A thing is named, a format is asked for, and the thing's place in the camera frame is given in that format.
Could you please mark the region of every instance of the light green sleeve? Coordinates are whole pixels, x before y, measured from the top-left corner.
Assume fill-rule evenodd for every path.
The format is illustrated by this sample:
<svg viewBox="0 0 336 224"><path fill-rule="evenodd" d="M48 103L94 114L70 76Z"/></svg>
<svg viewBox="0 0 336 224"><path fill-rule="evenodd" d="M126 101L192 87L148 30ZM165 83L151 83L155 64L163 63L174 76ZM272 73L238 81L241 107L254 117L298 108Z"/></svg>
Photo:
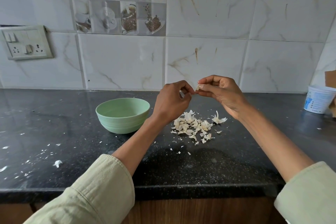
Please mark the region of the light green sleeve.
<svg viewBox="0 0 336 224"><path fill-rule="evenodd" d="M325 162L305 168L289 180L274 205L291 224L335 224L336 173Z"/></svg>
<svg viewBox="0 0 336 224"><path fill-rule="evenodd" d="M61 196L24 224L119 224L134 200L134 185L126 167L103 154Z"/></svg>

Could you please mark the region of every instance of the wall outlet plate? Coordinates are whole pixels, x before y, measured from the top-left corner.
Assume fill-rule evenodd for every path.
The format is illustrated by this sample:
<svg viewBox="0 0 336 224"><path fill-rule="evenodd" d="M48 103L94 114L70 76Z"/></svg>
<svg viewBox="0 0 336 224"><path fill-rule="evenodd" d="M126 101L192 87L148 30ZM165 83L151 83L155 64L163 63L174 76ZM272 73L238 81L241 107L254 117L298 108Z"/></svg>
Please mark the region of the wall outlet plate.
<svg viewBox="0 0 336 224"><path fill-rule="evenodd" d="M0 28L0 42L9 60L54 57L41 25Z"/></svg>

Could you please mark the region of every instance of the tiled wall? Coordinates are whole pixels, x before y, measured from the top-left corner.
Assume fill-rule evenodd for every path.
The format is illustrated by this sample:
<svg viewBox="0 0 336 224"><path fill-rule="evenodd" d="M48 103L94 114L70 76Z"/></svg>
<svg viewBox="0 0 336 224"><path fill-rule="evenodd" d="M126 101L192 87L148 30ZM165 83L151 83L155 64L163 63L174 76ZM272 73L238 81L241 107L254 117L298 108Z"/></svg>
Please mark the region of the tiled wall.
<svg viewBox="0 0 336 224"><path fill-rule="evenodd" d="M330 31L336 0L0 4L0 24L45 25L55 55L10 61L0 49L5 88L159 90L181 79L195 87L200 78L219 74L245 92L305 92L313 74L313 83L323 84L323 72L336 67L336 22ZM123 25L130 5L136 7L136 31ZM148 10L161 23L152 31L145 24Z"/></svg>

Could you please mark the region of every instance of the bowl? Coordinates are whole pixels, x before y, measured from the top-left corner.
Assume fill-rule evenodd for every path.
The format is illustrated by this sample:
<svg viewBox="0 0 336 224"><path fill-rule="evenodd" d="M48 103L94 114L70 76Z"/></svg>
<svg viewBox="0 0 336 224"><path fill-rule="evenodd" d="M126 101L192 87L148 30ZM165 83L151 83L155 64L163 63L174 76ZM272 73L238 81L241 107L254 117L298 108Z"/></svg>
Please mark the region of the bowl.
<svg viewBox="0 0 336 224"><path fill-rule="evenodd" d="M138 98L118 98L96 108L100 123L108 131L127 134L138 130L147 119L150 104Z"/></svg>

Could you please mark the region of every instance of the countertop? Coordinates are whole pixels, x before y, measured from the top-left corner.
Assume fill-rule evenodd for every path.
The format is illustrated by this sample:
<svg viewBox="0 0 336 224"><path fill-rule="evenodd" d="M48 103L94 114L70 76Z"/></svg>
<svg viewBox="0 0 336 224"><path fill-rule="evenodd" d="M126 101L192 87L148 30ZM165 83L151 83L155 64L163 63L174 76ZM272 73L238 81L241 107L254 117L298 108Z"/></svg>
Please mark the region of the countertop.
<svg viewBox="0 0 336 224"><path fill-rule="evenodd" d="M0 169L7 168L0 172L0 203L50 201L60 195L99 155L111 154L132 136L103 128L96 106L110 99L137 97L148 101L152 112L157 94L1 89ZM336 122L304 111L304 94L245 95L311 158L336 170ZM179 140L170 133L172 125L166 126L133 176L137 200L275 197L280 192L285 183L275 167L219 103L197 95L190 109L203 120L216 110L228 120L214 125L215 138L199 145L186 136ZM59 168L53 166L56 160L63 162Z"/></svg>

